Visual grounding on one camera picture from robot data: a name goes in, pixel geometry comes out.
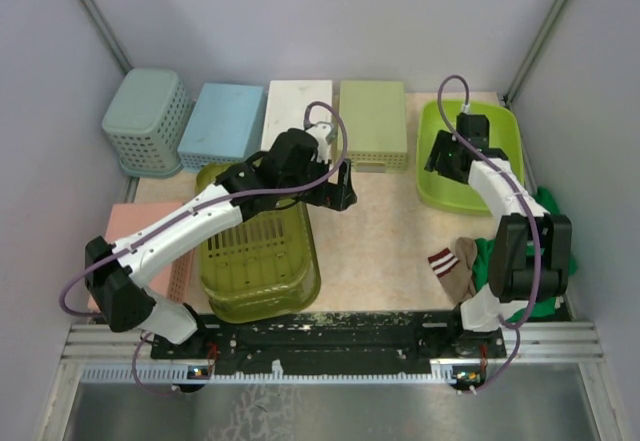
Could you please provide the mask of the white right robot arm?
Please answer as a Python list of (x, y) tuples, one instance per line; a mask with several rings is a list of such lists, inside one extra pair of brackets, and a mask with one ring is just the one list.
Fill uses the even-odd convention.
[(448, 348), (470, 356), (482, 333), (520, 327), (535, 306), (566, 291), (572, 225), (541, 206), (519, 182), (507, 155), (489, 146), (490, 123), (461, 112), (436, 136), (425, 170), (472, 188), (497, 222), (487, 281), (461, 303), (461, 321), (446, 333)]

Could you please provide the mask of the green plastic tub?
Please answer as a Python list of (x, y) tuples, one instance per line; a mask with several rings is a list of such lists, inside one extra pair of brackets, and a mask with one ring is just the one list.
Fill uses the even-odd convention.
[(205, 240), (198, 261), (209, 306), (229, 323), (300, 312), (321, 289), (307, 207), (289, 200)]

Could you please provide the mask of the light blue perforated basket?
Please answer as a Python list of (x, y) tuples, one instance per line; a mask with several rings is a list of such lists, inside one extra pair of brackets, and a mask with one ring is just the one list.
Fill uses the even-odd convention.
[(260, 149), (267, 94), (254, 85), (206, 83), (178, 146), (184, 170), (240, 162)]

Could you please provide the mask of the pale green perforated basket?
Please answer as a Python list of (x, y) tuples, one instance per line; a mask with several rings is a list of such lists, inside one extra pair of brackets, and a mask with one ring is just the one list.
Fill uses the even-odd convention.
[(408, 165), (407, 115), (401, 81), (345, 80), (339, 114), (348, 134), (347, 158), (359, 172), (399, 173)]

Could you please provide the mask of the white basket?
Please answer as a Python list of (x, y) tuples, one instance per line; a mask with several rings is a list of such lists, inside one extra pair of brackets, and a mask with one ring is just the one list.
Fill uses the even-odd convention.
[[(290, 128), (304, 129), (304, 114), (314, 101), (333, 101), (331, 80), (272, 80), (269, 85), (260, 150), (269, 151), (278, 135)], [(333, 121), (325, 108), (315, 107), (311, 123)]]

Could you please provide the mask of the large teal perforated basket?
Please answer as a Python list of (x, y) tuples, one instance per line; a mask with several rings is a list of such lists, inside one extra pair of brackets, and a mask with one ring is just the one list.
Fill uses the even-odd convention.
[(193, 102), (168, 69), (129, 71), (102, 120), (122, 170), (132, 177), (167, 178), (182, 169), (177, 149)]

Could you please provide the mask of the pink perforated basket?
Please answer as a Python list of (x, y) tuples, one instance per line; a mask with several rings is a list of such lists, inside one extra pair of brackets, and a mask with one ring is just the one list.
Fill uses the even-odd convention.
[[(141, 231), (182, 206), (181, 202), (126, 203), (112, 207), (105, 240), (113, 244), (116, 240)], [(148, 285), (167, 299), (182, 303), (186, 301), (192, 272), (194, 251), (188, 251), (170, 266), (159, 272)]]

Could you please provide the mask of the green tub lid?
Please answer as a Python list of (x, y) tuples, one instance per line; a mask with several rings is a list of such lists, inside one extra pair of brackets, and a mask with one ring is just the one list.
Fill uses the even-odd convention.
[[(472, 101), (473, 114), (485, 115), (490, 122), (489, 146), (507, 155), (513, 173), (521, 184), (525, 181), (520, 130), (515, 115), (506, 108)], [(420, 199), (430, 207), (457, 214), (489, 216), (481, 197), (468, 185), (425, 170), (425, 165), (439, 131), (448, 131), (436, 101), (427, 103), (421, 114), (417, 134), (416, 185)]]

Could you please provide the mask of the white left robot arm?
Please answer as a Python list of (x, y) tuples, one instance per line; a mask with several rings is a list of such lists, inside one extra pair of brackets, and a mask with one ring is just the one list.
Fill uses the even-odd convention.
[(196, 313), (149, 288), (158, 272), (208, 238), (295, 199), (334, 211), (356, 200), (350, 165), (331, 158), (340, 133), (326, 123), (279, 134), (268, 151), (229, 166), (191, 201), (160, 221), (113, 243), (102, 237), (85, 248), (85, 285), (116, 332), (159, 335), (184, 356), (201, 355), (208, 334)]

